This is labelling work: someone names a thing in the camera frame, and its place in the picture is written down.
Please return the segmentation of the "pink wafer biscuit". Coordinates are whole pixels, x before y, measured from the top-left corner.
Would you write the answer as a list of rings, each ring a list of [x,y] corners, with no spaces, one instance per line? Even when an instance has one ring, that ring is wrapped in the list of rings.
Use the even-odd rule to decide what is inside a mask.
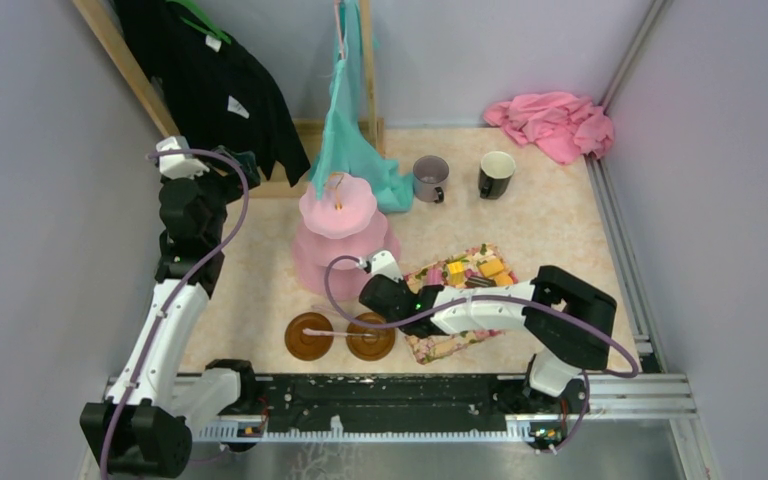
[[[425,286],[438,286],[443,284],[442,270],[439,267],[429,268],[425,280]]]

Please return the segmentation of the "brown wooden coaster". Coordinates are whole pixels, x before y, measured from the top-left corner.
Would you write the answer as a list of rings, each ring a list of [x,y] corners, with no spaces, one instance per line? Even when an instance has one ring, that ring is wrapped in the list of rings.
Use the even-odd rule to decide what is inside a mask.
[[[333,326],[327,317],[320,313],[306,312],[296,316],[287,325],[284,344],[287,351],[296,359],[314,361],[323,357],[331,349],[334,339],[330,336],[309,335],[306,329],[333,332]]]
[[[395,329],[371,329],[351,323],[346,330],[346,344],[358,359],[378,361],[393,349],[397,338]]]

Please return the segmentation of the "floral serving tray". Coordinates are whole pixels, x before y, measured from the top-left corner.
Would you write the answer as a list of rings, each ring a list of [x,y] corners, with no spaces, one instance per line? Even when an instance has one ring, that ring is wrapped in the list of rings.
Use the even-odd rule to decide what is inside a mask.
[[[519,281],[499,249],[490,243],[482,243],[462,253],[416,269],[405,274],[404,279],[415,293],[421,287],[431,285],[463,289],[478,286],[511,286]],[[427,365],[502,334],[501,330],[467,331],[427,338],[406,334],[405,341],[416,362]]]

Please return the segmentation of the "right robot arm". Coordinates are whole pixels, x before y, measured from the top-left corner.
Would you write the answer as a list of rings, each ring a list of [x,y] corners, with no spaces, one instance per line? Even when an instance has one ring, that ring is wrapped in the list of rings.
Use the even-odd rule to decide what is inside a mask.
[[[604,370],[612,346],[616,300],[552,265],[530,283],[413,291],[403,280],[371,277],[360,303],[407,335],[426,338],[479,330],[527,331],[543,345],[529,365],[523,398],[536,412],[550,411],[581,370]]]

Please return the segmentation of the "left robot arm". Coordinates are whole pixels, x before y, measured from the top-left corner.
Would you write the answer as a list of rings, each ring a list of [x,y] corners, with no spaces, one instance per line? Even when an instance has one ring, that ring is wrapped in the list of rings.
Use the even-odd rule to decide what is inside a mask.
[[[249,200],[245,172],[237,159],[212,150],[175,145],[148,157],[163,179],[164,225],[151,305],[120,375],[79,419],[103,479],[178,477],[196,434],[227,408],[245,414],[260,399],[243,360],[216,360],[184,393],[173,393],[187,342],[218,283],[223,251],[245,220],[238,217],[223,232],[228,204]]]

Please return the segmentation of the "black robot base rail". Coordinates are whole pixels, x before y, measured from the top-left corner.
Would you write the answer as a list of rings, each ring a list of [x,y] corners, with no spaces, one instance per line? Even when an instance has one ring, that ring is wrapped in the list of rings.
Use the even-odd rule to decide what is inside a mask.
[[[244,383],[223,415],[252,415],[269,433],[501,433],[507,421],[575,414],[584,383],[572,380],[557,397],[527,386],[522,375],[273,374]]]

